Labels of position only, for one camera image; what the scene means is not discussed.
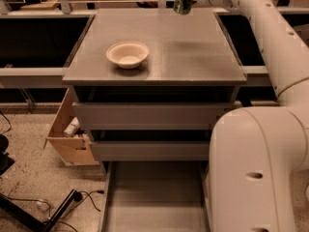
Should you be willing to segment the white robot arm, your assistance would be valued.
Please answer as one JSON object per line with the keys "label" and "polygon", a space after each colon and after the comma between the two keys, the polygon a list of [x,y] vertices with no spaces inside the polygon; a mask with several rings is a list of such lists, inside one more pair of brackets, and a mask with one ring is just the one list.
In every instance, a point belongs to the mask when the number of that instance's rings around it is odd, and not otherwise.
{"label": "white robot arm", "polygon": [[309,166],[309,48],[271,0],[196,0],[248,20],[278,99],[232,110],[210,143],[211,232],[296,232],[291,176]]}

